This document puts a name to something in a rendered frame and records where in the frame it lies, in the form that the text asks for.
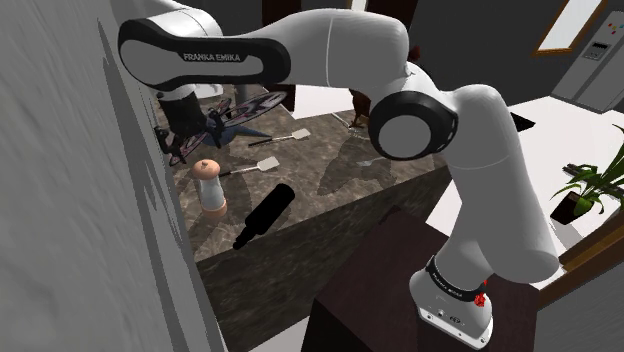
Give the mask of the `patterned pink and black plate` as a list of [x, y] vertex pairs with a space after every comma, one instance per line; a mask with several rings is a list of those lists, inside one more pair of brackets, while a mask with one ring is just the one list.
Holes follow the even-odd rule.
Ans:
[[[251, 121], [268, 111], [272, 110], [286, 98], [287, 93], [282, 91], [268, 92], [257, 95], [244, 103], [231, 107], [231, 99], [227, 98], [222, 100], [213, 109], [227, 109], [227, 112], [222, 116], [225, 129], [222, 132], [222, 137], [226, 132], [233, 131], [236, 127]], [[205, 139], [207, 131], [202, 134], [191, 137], [184, 140], [182, 144], [182, 152], [187, 158]]]

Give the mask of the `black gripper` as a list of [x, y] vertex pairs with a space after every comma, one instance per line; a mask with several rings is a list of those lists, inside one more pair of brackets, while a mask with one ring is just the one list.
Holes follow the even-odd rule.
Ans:
[[206, 144], [218, 149], [222, 147], [221, 138], [225, 129], [222, 116], [227, 109], [210, 108], [205, 116], [194, 92], [179, 99], [173, 99], [167, 97], [164, 92], [158, 92], [157, 100], [165, 114], [169, 129], [174, 133], [173, 139], [168, 142], [171, 132], [160, 126], [154, 128], [161, 151], [170, 155], [170, 166], [178, 163], [186, 164], [186, 158], [181, 149], [184, 140], [202, 134], [205, 129], [207, 131]]

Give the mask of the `dark maroon robot stand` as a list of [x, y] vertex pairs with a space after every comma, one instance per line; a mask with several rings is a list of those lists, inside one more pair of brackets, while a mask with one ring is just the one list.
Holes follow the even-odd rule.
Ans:
[[418, 316], [409, 278], [446, 240], [391, 208], [314, 299], [301, 352], [534, 352], [539, 292], [531, 285], [489, 279], [494, 327], [479, 351]]

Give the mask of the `grey cylindrical cup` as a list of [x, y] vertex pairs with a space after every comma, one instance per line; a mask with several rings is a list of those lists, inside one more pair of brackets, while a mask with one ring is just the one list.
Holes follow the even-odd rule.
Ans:
[[234, 101], [237, 105], [240, 105], [257, 95], [266, 93], [266, 90], [258, 84], [234, 85], [233, 88]]

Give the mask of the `white-topped wooden counter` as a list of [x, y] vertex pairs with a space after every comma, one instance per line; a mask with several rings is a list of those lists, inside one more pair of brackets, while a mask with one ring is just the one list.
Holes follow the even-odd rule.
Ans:
[[[516, 104], [510, 110], [535, 123], [519, 133], [527, 170], [545, 215], [563, 199], [555, 192], [571, 176], [568, 164], [592, 164], [606, 169], [624, 143], [624, 113], [594, 113], [552, 97]], [[611, 196], [602, 199], [568, 225], [549, 220], [560, 269], [534, 285], [538, 307], [548, 306], [624, 261], [624, 210]]]

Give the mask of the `brown rooster figure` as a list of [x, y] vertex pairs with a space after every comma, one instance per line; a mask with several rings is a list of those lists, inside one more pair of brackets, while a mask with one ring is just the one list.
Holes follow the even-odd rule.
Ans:
[[[421, 56], [420, 47], [414, 46], [408, 53], [407, 60], [416, 63]], [[355, 117], [350, 124], [351, 128], [367, 127], [369, 125], [369, 113], [371, 100], [363, 93], [350, 89]]]

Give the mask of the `green potted plant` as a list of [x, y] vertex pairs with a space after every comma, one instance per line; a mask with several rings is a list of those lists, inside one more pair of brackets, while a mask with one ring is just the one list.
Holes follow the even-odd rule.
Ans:
[[618, 211], [624, 210], [624, 141], [610, 164], [603, 172], [596, 165], [581, 164], [566, 185], [553, 197], [567, 191], [565, 197], [550, 214], [550, 218], [562, 225], [570, 224], [588, 213], [595, 204], [599, 213], [605, 212], [602, 196], [615, 198]]

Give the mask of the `black bottle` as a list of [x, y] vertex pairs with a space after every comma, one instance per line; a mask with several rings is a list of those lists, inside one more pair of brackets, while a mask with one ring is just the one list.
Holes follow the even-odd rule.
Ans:
[[294, 198], [295, 193], [290, 186], [277, 184], [245, 218], [245, 228], [236, 237], [232, 247], [239, 250], [256, 235], [265, 234]]

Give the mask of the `grey refrigerator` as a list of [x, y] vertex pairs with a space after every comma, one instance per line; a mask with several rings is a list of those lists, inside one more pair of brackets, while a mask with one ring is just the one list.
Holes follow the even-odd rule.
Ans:
[[595, 113], [624, 98], [624, 11], [612, 11], [551, 96]]

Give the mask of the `wood-framed window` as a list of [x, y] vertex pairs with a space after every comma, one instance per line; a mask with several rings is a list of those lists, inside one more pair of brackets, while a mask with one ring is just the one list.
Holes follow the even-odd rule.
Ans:
[[607, 3], [608, 0], [564, 0], [532, 56], [570, 53]]

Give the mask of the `black-handled metal spatula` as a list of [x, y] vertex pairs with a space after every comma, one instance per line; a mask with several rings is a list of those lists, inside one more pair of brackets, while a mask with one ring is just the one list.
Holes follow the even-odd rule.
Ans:
[[238, 170], [231, 170], [231, 171], [221, 172], [219, 174], [219, 176], [220, 177], [224, 177], [224, 176], [228, 176], [228, 175], [232, 175], [232, 174], [236, 174], [236, 173], [245, 173], [245, 172], [254, 171], [254, 170], [258, 170], [258, 171], [264, 172], [264, 171], [276, 168], [279, 165], [280, 165], [280, 163], [277, 160], [277, 158], [274, 157], [274, 156], [271, 156], [271, 157], [268, 157], [268, 158], [263, 159], [261, 161], [258, 161], [255, 166], [246, 167], [246, 168], [242, 168], [242, 169], [238, 169]]
[[306, 128], [302, 128], [302, 129], [293, 131], [290, 135], [281, 136], [281, 137], [271, 137], [265, 140], [249, 143], [248, 146], [253, 147], [253, 146], [258, 146], [258, 145], [269, 143], [269, 142], [277, 142], [277, 141], [282, 141], [282, 140], [287, 140], [287, 139], [300, 140], [300, 139], [309, 137], [310, 135], [311, 133], [309, 130], [307, 130]]

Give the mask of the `white and wooden pepper mill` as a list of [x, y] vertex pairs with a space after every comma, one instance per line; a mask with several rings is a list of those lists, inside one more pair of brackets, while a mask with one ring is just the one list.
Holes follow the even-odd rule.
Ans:
[[210, 159], [202, 159], [191, 168], [199, 181], [199, 199], [202, 212], [210, 218], [219, 218], [227, 212], [227, 201], [219, 180], [220, 165]]

